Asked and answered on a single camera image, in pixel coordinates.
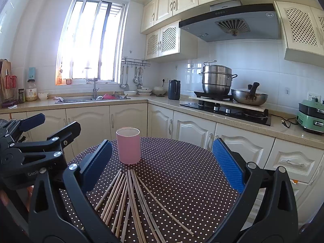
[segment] range hood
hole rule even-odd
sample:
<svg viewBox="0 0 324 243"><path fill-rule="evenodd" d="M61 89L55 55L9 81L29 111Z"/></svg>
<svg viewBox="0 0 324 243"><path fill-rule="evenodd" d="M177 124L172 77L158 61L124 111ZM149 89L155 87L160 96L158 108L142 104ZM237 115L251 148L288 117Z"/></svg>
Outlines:
<svg viewBox="0 0 324 243"><path fill-rule="evenodd" d="M280 35L277 14L271 3L215 10L180 21L179 28L206 42L247 38L279 39Z"/></svg>

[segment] table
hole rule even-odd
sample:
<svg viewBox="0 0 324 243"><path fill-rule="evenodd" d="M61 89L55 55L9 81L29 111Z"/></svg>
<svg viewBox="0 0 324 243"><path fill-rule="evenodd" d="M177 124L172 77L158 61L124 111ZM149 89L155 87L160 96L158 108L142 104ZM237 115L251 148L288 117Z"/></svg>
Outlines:
<svg viewBox="0 0 324 243"><path fill-rule="evenodd" d="M172 139L141 138L140 162L135 165L124 165L118 158L117 141L113 140L112 145L113 154L107 167L95 189L87 194L90 203L93 208L97 205L119 169L122 169L123 173L128 169L134 169L154 196L194 233L191 236L176 224L142 187L146 201L153 216L156 217L156 223L166 242L205 242L221 224L239 196L239 193L227 182L214 155L203 148ZM97 147L86 149L71 163L80 163L86 154L94 152ZM72 223L81 228L82 224L64 190L62 190L62 197ZM105 203L106 201L98 209L99 215ZM138 200L137 205L146 242L155 242ZM110 228L117 208L118 204L110 220ZM138 242L131 214L128 226L125 242Z"/></svg>

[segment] pot handle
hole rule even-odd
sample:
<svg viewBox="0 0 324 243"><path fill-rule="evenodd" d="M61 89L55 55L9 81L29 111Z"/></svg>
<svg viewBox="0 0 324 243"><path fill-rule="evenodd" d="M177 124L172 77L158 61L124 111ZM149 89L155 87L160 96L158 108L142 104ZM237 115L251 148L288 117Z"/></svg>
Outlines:
<svg viewBox="0 0 324 243"><path fill-rule="evenodd" d="M205 63L213 63L213 62L217 62L217 60L212 60L212 61L206 61L206 62L204 62L204 66L206 66L206 64Z"/></svg>

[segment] glass jar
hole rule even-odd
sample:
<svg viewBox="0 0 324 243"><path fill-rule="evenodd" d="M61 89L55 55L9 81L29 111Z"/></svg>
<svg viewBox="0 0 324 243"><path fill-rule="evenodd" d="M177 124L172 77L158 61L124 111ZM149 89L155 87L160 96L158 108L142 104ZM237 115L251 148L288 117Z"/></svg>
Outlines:
<svg viewBox="0 0 324 243"><path fill-rule="evenodd" d="M25 89L18 90L18 103L22 104L25 102Z"/></svg>
<svg viewBox="0 0 324 243"><path fill-rule="evenodd" d="M28 86L26 90L26 101L37 100L37 88L34 79L28 79Z"/></svg>

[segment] faucet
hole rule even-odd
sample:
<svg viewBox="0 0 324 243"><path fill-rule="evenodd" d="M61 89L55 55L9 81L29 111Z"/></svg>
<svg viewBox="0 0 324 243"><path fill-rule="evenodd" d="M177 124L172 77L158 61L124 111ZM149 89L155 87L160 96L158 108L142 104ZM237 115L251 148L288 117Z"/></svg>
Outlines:
<svg viewBox="0 0 324 243"><path fill-rule="evenodd" d="M92 98L93 98L93 99L97 99L97 91L98 91L98 89L100 89L100 88L97 88L97 89L96 89L96 81L98 81L98 79L97 79L97 78L93 78L93 79L86 79L85 81L86 81L86 82L93 82Z"/></svg>

